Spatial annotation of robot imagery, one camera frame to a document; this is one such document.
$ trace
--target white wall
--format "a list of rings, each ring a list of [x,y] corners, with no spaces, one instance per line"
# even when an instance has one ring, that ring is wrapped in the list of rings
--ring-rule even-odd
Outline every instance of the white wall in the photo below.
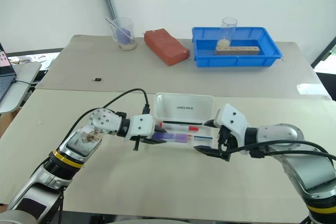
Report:
[[[166,28],[191,38],[194,26],[262,26],[275,41],[294,41],[312,63],[336,35],[336,0],[113,0],[117,15],[133,19],[135,34]]]
[[[64,47],[75,34],[109,35],[104,0],[0,0],[7,52]]]

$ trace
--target marker pen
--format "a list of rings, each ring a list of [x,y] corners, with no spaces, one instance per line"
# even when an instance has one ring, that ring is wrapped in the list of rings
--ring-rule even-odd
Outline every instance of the marker pen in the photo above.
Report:
[[[192,135],[188,135],[185,133],[161,133],[155,132],[152,136],[153,140],[165,140],[170,142],[178,142],[178,143],[187,143],[188,140],[192,139]]]
[[[160,127],[164,129],[177,130],[177,131],[198,131],[198,127],[188,125],[178,125],[172,123],[160,123]]]

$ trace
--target purple object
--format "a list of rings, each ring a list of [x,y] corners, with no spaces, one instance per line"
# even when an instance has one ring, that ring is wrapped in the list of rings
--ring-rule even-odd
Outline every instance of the purple object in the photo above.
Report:
[[[187,143],[188,142],[188,134],[156,132],[152,136],[152,139],[153,140],[166,140],[166,141],[178,142],[178,143]]]
[[[116,35],[117,35],[118,42],[121,43],[121,44],[124,44],[124,45],[127,45],[127,44],[131,43],[131,39],[129,37],[127,37],[127,35],[131,37],[131,32],[128,31],[127,29],[125,29],[125,28],[122,28],[121,30],[118,29],[115,32]]]

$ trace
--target laptop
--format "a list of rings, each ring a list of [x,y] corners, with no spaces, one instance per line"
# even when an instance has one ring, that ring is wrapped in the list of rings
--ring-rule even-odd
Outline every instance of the laptop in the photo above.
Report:
[[[0,101],[16,79],[16,73],[0,43]]]

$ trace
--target white table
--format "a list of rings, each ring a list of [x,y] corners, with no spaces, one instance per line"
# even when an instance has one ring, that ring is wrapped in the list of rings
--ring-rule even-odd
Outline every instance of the white table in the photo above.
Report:
[[[8,203],[34,168],[55,149],[84,111],[119,93],[35,90],[0,141],[0,202]],[[153,104],[154,95],[149,95]],[[306,140],[336,153],[336,104],[322,99],[216,97],[231,103],[252,126],[290,123]],[[111,108],[139,114],[141,94],[128,94]],[[65,210],[104,214],[298,223],[307,216],[281,165],[273,158],[240,153],[230,162],[194,149],[140,144],[116,136],[102,145],[65,192]]]
[[[297,85],[321,81],[292,42],[277,42],[282,59],[271,67],[198,68],[190,39],[179,41],[191,57],[167,66],[144,42],[123,51],[109,36],[76,35],[63,49],[37,89],[114,91],[143,88],[148,93],[209,94],[219,97],[323,98],[300,94]],[[102,78],[101,82],[92,79]]]
[[[13,68],[17,75],[16,80],[32,83],[41,68],[41,63],[31,62],[13,65]],[[11,85],[5,97],[1,100],[0,113],[12,112],[20,106],[30,85],[19,81]]]

